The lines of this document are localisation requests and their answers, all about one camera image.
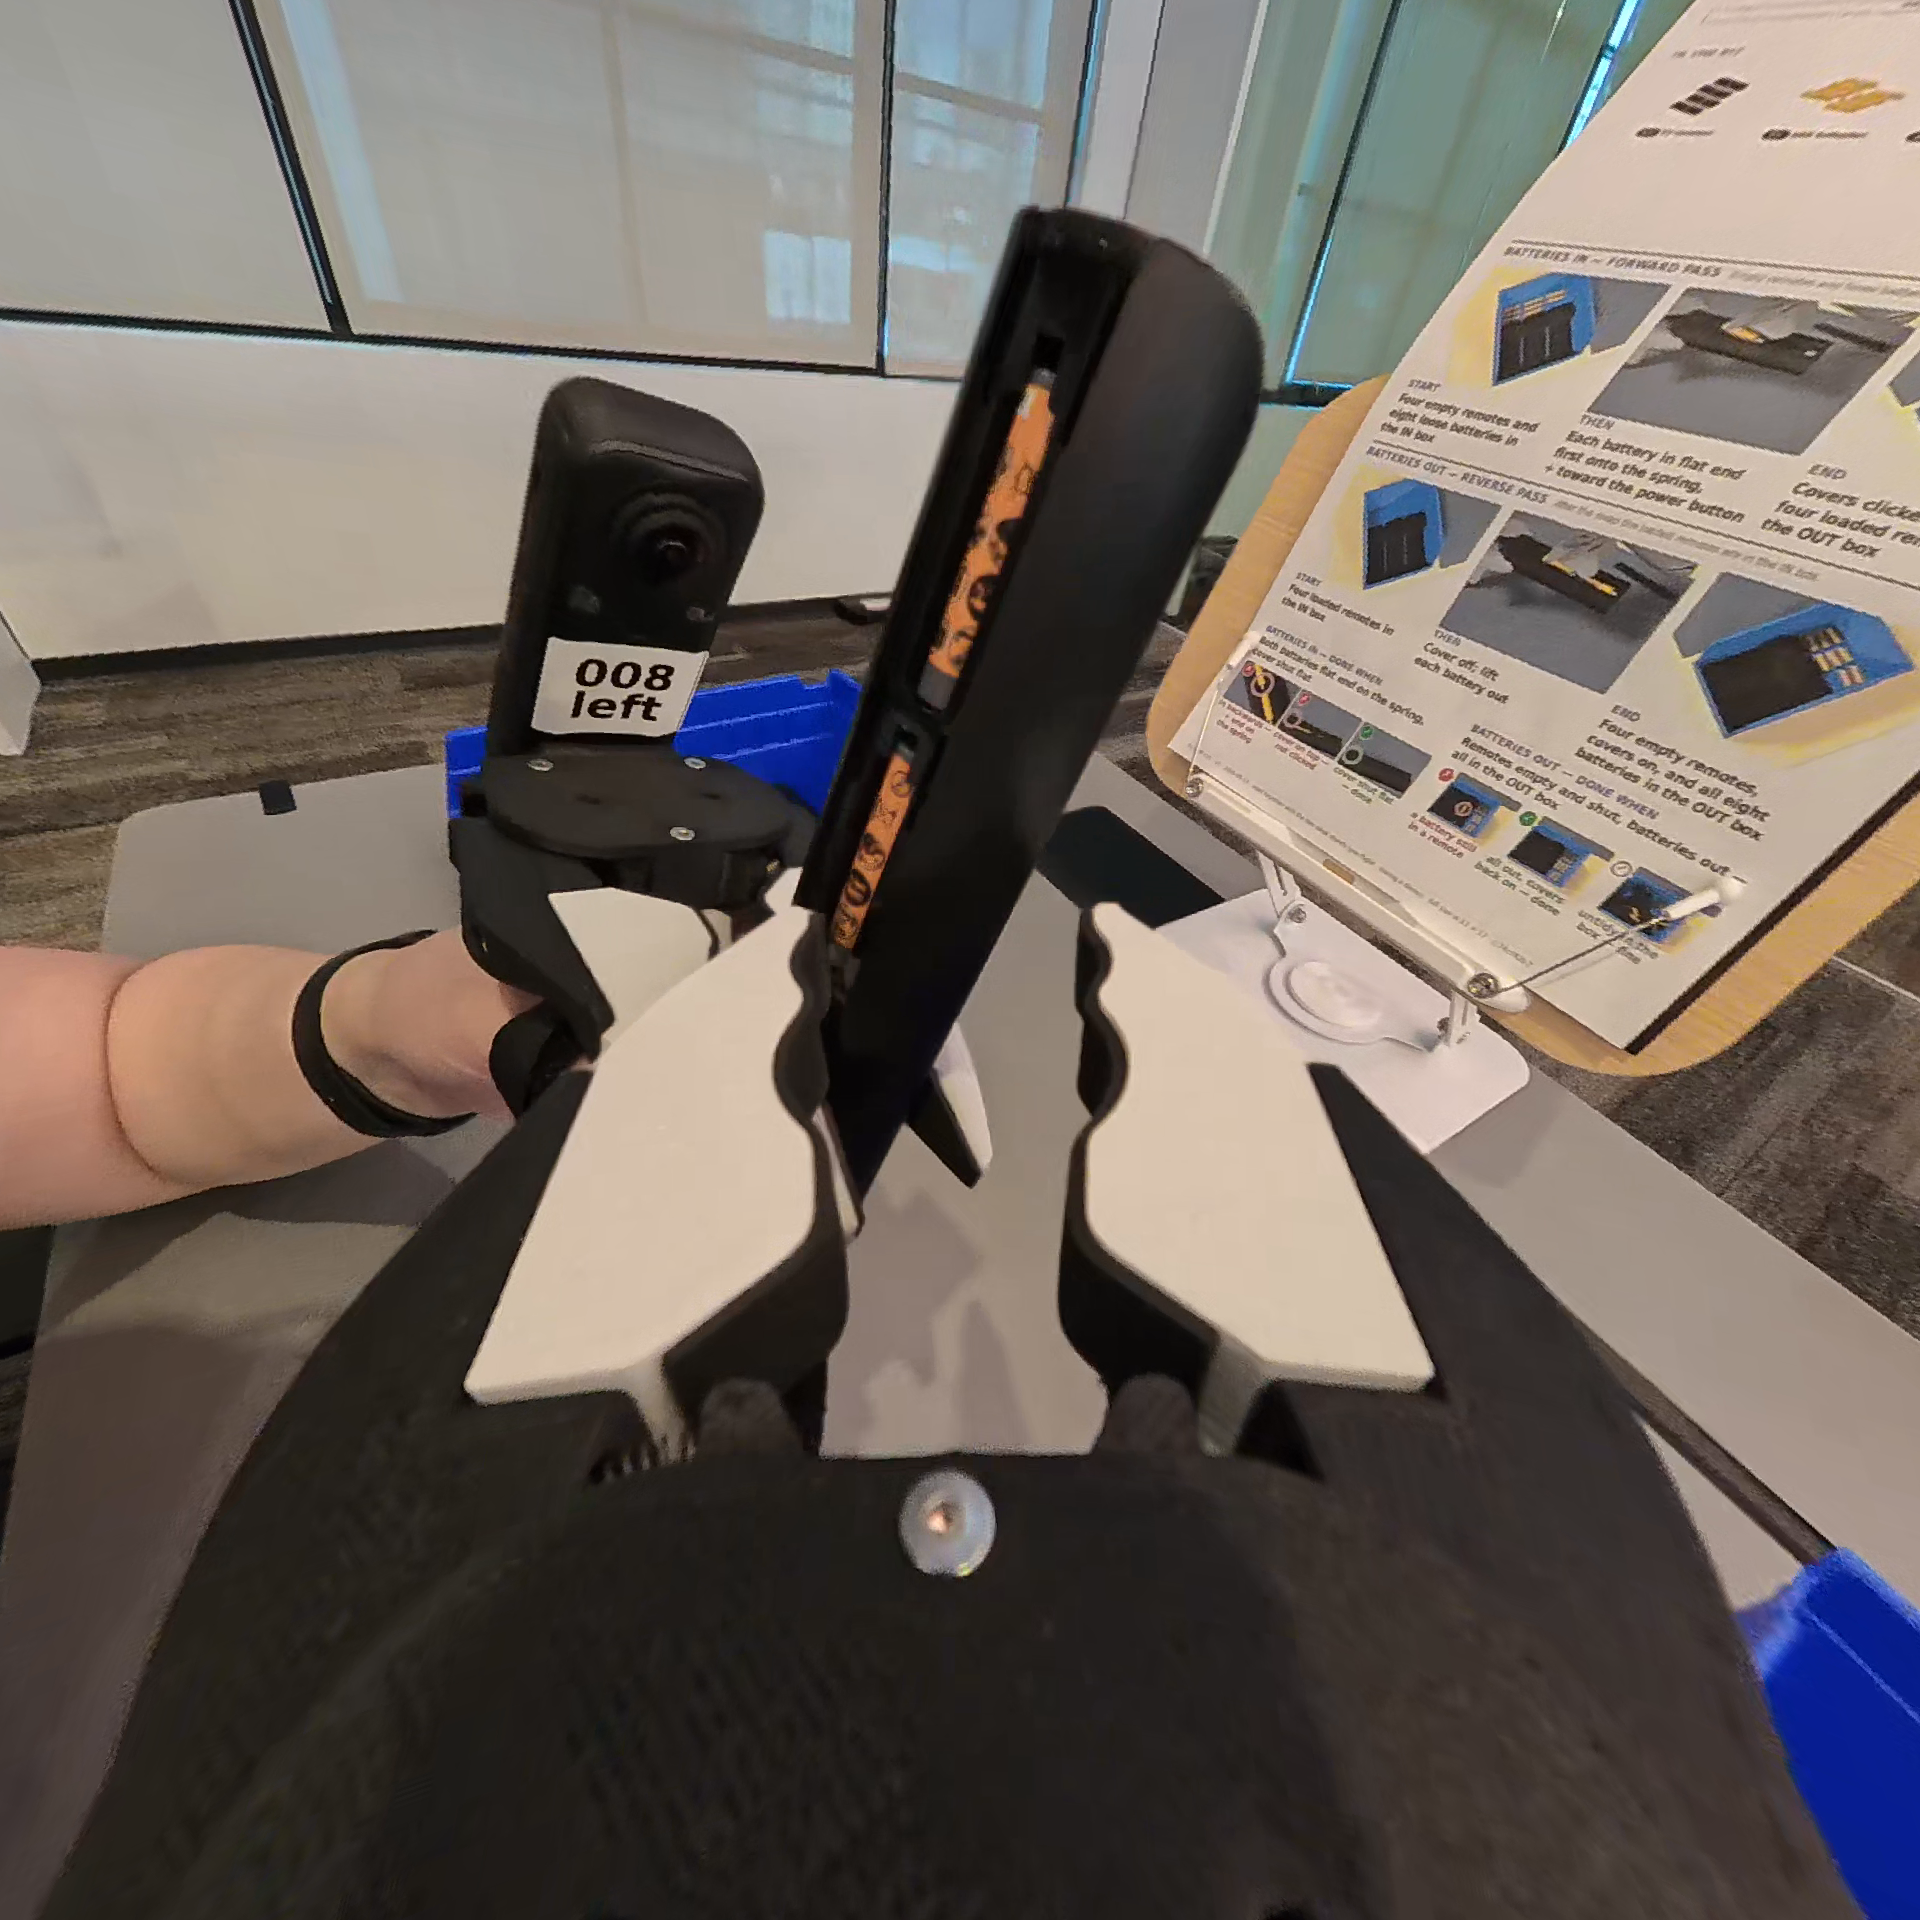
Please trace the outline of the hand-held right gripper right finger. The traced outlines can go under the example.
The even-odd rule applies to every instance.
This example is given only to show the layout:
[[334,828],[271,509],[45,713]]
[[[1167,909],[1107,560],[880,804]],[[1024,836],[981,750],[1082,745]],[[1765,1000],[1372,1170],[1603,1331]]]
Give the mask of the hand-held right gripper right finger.
[[1058,1312],[1110,1397],[1188,1395],[1240,1455],[1283,1384],[1419,1395],[1436,1362],[1310,1061],[1253,1000],[1118,903],[1077,924],[1083,1025]]

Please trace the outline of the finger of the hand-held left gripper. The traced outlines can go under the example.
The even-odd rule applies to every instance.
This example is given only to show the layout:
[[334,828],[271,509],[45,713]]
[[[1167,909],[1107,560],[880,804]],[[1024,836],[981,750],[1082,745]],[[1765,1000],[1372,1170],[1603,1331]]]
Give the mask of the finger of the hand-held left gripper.
[[675,983],[732,945],[732,917],[627,889],[551,893],[548,905],[606,1003],[597,1040],[621,1040]]
[[946,1040],[941,1045],[910,1107],[910,1134],[968,1190],[975,1190],[994,1166],[987,1093],[968,1040]]

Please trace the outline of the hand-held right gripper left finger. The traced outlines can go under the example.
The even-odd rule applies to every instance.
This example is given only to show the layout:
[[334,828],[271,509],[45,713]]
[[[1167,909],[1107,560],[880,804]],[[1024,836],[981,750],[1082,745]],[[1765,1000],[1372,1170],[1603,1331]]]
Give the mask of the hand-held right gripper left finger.
[[828,954],[775,913],[597,1045],[468,1400],[621,1395],[675,1447],[724,1383],[818,1439],[854,1196],[825,1117]]

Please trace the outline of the orange black battery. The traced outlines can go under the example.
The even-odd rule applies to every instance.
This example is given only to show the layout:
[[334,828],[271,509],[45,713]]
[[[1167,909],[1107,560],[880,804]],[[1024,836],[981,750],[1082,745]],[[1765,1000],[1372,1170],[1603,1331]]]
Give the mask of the orange black battery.
[[995,611],[1007,568],[1021,539],[1053,440],[1053,373],[1058,361],[1046,356],[1030,373],[1015,402],[957,581],[941,611],[941,631],[921,671],[917,699],[928,710],[951,710]]
[[879,881],[900,846],[910,809],[921,794],[924,734],[900,731],[879,774],[867,813],[858,828],[846,875],[828,903],[828,966],[850,974],[858,958],[866,920],[879,899]]

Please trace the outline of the blue plastic bin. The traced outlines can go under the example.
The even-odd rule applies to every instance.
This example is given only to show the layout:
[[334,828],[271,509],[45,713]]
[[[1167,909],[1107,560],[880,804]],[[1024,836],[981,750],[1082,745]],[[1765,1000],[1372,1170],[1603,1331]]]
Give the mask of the blue plastic bin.
[[745,905],[802,864],[858,686],[828,673],[694,691],[659,649],[562,647],[526,745],[447,739],[461,893],[622,889]]
[[1918,1917],[1918,1607],[1834,1549],[1736,1624],[1860,1913]]

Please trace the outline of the black remote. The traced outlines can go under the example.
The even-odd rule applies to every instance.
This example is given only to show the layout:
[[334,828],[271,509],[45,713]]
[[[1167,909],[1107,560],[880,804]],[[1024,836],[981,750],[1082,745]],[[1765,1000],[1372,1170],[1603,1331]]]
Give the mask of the black remote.
[[[917,699],[942,601],[1030,373],[1053,440],[951,710]],[[910,1122],[1046,843],[1136,675],[1261,404],[1261,326],[1188,250],[1071,207],[1012,219],[946,438],[824,806],[800,905],[828,937],[889,748],[921,794],[858,958],[828,966],[828,1122],[854,1196]]]

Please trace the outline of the person's left forearm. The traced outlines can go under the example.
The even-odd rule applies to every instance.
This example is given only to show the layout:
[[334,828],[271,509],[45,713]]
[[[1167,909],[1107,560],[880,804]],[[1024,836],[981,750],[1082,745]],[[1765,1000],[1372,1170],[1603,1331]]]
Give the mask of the person's left forearm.
[[3,946],[3,1227],[112,1219],[369,1147],[289,1041],[316,954]]

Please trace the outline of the person's left hand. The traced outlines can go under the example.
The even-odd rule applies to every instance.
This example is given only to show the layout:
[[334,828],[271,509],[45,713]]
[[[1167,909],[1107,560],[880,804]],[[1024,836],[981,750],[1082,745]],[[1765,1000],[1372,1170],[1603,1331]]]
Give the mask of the person's left hand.
[[407,1117],[503,1122],[492,1040],[539,995],[488,974],[461,930],[342,962],[321,995],[325,1054],[358,1089]]

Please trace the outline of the large glass window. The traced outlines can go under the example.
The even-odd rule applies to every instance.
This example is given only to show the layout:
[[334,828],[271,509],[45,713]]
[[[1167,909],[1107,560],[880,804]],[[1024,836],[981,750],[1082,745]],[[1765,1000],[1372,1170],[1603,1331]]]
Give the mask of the large glass window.
[[1098,3],[3,3],[3,313],[953,376]]

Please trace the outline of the instruction sheet on stand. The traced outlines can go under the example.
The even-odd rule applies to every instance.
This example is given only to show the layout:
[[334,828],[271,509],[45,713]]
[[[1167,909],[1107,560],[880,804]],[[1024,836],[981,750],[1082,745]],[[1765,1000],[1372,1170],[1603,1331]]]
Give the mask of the instruction sheet on stand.
[[1148,718],[1167,928],[1436,1149],[1918,889],[1918,3],[1690,3],[1285,459]]

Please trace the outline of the tall glass window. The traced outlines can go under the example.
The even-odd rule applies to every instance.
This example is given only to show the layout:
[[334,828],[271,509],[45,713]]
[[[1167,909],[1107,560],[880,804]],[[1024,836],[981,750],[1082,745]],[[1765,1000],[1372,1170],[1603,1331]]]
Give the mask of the tall glass window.
[[1634,70],[1651,3],[1257,3],[1205,252],[1265,402],[1383,373]]

